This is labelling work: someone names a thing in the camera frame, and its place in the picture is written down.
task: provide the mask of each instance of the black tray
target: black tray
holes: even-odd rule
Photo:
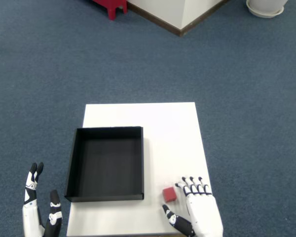
[[[73,146],[69,201],[144,199],[142,127],[78,128]]]

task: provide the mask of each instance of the stool leg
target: stool leg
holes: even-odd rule
[[[123,12],[124,12],[124,14],[126,14],[127,13],[127,2],[126,2],[126,0],[125,1],[123,1]]]
[[[108,8],[108,15],[110,20],[114,20],[116,17],[115,8]]]

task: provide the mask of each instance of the pot base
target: pot base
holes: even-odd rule
[[[252,9],[250,7],[250,0],[247,0],[247,7],[249,9],[249,11],[254,15],[254,16],[257,16],[257,17],[262,17],[262,18],[273,18],[274,16],[278,16],[280,14],[283,13],[284,11],[284,7],[282,7],[281,10],[279,10],[278,12],[275,12],[275,13],[264,13],[264,12],[260,12],[260,11],[256,11],[254,9]]]

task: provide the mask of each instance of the red stool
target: red stool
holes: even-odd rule
[[[108,15],[110,20],[115,19],[116,17],[115,10],[119,6],[123,7],[124,14],[127,12],[126,0],[93,0],[93,1],[108,9]]]

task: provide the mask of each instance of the brown baseboard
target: brown baseboard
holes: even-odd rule
[[[187,26],[185,26],[182,29],[179,29],[171,24],[169,24],[168,22],[165,22],[164,20],[152,15],[151,13],[137,7],[136,5],[133,5],[130,2],[127,2],[127,7],[128,9],[130,9],[131,11],[137,13],[138,15],[146,18],[147,20],[157,24],[158,26],[161,26],[162,28],[174,33],[175,35],[178,36],[184,36],[188,31],[190,31],[191,29],[193,29],[197,24],[199,24],[200,22],[202,22],[203,20],[205,20],[205,18],[209,17],[210,15],[212,15],[215,11],[217,11],[222,5],[224,5],[225,3],[227,3],[229,0],[222,0],[219,3],[217,3],[215,6],[213,6],[211,9],[209,9],[208,11],[206,11],[205,13],[203,13],[202,15],[200,15],[199,17],[197,17],[194,21],[192,21],[191,23],[189,23]]]

